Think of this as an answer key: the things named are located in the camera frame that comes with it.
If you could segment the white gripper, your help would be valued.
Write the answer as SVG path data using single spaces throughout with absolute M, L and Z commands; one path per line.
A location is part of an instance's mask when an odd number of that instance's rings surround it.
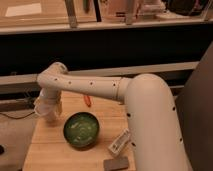
M 34 102 L 35 113 L 47 122 L 54 122 L 62 113 L 61 92 L 42 88 Z

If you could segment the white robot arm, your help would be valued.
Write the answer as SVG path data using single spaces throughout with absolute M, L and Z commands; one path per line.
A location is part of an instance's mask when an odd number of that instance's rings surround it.
M 55 62 L 38 74 L 36 82 L 41 91 L 35 112 L 45 119 L 60 114 L 63 91 L 122 102 L 137 171 L 193 171 L 172 92 L 161 77 L 72 76 L 63 63 Z

